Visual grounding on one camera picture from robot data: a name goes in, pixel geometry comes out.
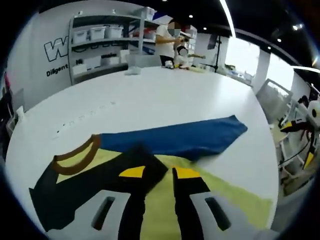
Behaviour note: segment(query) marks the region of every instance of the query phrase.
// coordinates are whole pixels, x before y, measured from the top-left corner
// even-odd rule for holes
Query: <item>brown collar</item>
[[[58,162],[60,162],[60,161],[72,158],[73,156],[81,153],[86,148],[88,148],[91,143],[92,143],[92,147],[91,147],[90,151],[76,165],[64,167],[64,166],[61,166],[58,164]],[[81,146],[79,146],[75,150],[68,152],[66,154],[55,155],[53,157],[52,162],[51,162],[51,167],[57,173],[62,174],[62,175],[70,176],[70,175],[77,174],[77,173],[81,172],[83,169],[85,169],[92,162],[92,160],[94,159],[94,157],[100,147],[100,143],[101,143],[100,136],[99,135],[92,135],[88,141],[86,141],[84,144],[82,144]]]

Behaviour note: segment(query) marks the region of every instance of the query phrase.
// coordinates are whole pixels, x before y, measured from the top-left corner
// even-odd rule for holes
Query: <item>window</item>
[[[280,57],[271,54],[266,78],[275,81],[287,90],[291,90],[294,81],[294,69]],[[287,95],[280,88],[277,88],[277,90],[282,95]]]
[[[260,48],[245,40],[230,37],[225,64],[235,66],[238,73],[255,76],[258,67]]]

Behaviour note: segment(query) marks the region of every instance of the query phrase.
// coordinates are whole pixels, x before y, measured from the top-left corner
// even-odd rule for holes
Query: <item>white table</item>
[[[53,159],[91,134],[118,133],[236,115],[248,130],[214,161],[198,164],[229,183],[273,200],[279,188],[274,141],[252,89],[216,73],[160,67],[116,72],[69,87],[25,114],[13,132],[6,173],[22,207],[40,229],[29,188]]]

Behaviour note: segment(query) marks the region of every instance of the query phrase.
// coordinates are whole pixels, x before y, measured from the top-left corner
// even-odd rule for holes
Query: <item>yellow cloth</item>
[[[79,154],[59,161],[63,167],[69,167],[79,163],[88,153],[91,145]],[[103,164],[115,157],[120,152],[98,149],[92,162],[78,175],[100,164]],[[145,198],[145,213],[141,226],[141,240],[180,240],[180,227],[175,213],[175,196],[172,167],[190,168],[200,174],[211,191],[215,191],[220,196],[227,198],[230,203],[239,207],[247,216],[249,223],[259,229],[267,225],[271,199],[261,199],[240,187],[232,186],[226,181],[211,175],[205,170],[197,167],[189,160],[176,156],[156,155],[169,170],[164,178],[149,192]],[[75,175],[59,175],[57,183],[69,179]]]

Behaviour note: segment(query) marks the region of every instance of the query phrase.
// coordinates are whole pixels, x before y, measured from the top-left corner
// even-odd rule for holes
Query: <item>blue cloth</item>
[[[222,153],[247,129],[232,115],[138,131],[103,133],[100,148],[123,153],[142,143],[154,155],[196,161],[200,157]]]

